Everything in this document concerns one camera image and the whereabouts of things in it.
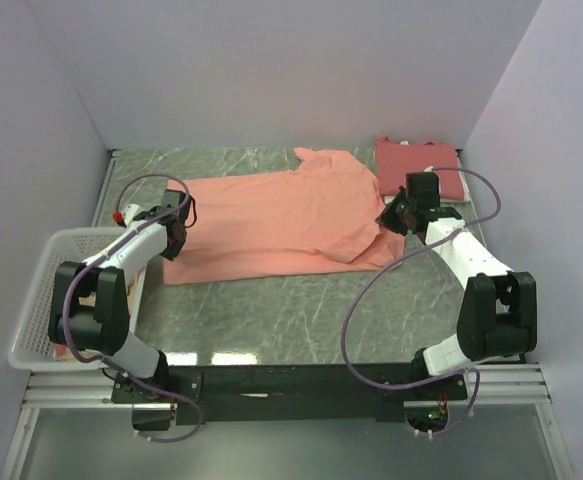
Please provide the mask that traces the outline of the salmon pink t-shirt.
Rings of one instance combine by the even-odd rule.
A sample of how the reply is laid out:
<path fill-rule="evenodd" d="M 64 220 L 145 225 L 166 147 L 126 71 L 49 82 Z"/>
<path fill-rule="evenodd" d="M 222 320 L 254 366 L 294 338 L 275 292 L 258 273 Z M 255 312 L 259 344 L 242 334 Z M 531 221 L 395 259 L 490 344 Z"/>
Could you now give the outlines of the salmon pink t-shirt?
<path fill-rule="evenodd" d="M 405 240 L 381 227 L 376 176 L 351 153 L 297 148 L 294 170 L 195 179 L 197 221 L 167 285 L 378 270 Z"/>

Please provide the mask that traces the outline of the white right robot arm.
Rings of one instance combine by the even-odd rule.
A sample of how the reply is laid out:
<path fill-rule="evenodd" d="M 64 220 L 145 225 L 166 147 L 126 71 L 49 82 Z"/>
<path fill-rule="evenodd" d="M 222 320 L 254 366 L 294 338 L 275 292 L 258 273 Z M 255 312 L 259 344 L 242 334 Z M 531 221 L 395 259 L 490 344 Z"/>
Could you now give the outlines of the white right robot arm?
<path fill-rule="evenodd" d="M 499 261 L 471 231 L 499 214 L 498 192 L 481 174 L 457 167 L 457 172 L 481 180 L 495 200 L 493 213 L 466 220 L 456 208 L 442 204 L 438 174 L 443 170 L 408 173 L 376 218 L 393 233 L 417 236 L 423 249 L 438 255 L 463 288 L 455 333 L 419 350 L 410 363 L 411 390 L 423 399 L 444 388 L 445 374 L 496 357 L 526 354 L 537 346 L 535 278 Z"/>

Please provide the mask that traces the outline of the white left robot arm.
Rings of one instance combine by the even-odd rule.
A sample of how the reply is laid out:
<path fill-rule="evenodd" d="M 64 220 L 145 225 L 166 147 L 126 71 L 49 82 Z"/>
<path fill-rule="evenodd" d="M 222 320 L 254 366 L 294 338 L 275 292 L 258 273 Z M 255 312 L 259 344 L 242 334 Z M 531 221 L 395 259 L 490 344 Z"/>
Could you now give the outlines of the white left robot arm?
<path fill-rule="evenodd" d="M 187 238 L 186 221 L 197 216 L 195 199 L 167 189 L 162 203 L 134 213 L 113 213 L 122 236 L 80 262 L 65 261 L 55 272 L 48 337 L 120 367 L 136 378 L 147 401 L 164 399 L 171 388 L 166 354 L 130 330 L 128 290 L 149 260 L 174 260 Z"/>

